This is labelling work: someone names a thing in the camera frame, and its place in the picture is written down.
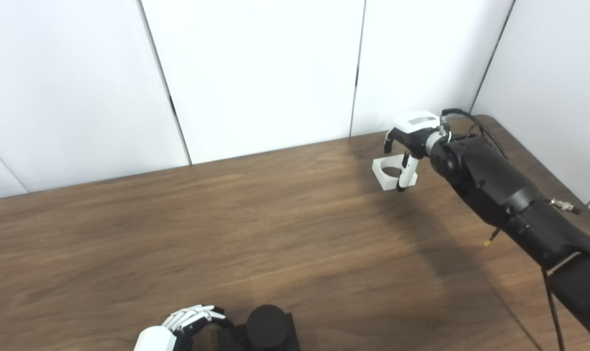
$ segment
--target wood grain surface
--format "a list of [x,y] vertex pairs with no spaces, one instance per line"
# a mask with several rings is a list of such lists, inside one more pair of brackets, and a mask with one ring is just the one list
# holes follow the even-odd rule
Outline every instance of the wood grain surface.
[[[546,196],[580,202],[492,120]],[[454,120],[462,131],[466,120]],[[0,199],[0,350],[130,351],[172,311],[292,312],[302,350],[555,350],[540,271],[383,133]],[[402,153],[395,143],[395,153]],[[590,234],[590,212],[567,217]],[[567,312],[568,349],[590,336]],[[211,350],[213,331],[195,338]]]

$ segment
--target robotic hand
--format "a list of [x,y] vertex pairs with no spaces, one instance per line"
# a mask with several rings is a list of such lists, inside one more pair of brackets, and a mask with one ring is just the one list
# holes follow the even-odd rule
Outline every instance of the robotic hand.
[[188,351],[193,345],[193,335],[209,323],[222,328],[233,326],[223,309],[214,305],[194,305],[170,314],[162,325],[143,330],[134,351]]
[[[448,114],[470,118],[482,135],[471,134],[472,128],[466,134],[451,134],[446,124]],[[400,114],[386,134],[385,153],[391,152],[394,141],[408,149],[398,191],[410,184],[418,161],[429,157],[431,167],[457,195],[496,228],[486,244],[502,230],[542,268],[555,325],[558,327],[551,292],[590,333],[590,236],[559,213],[578,213],[578,209],[568,202],[544,198],[535,184],[511,165],[488,128],[460,109],[444,110],[441,118],[427,111]],[[558,338],[562,348],[560,333]]]

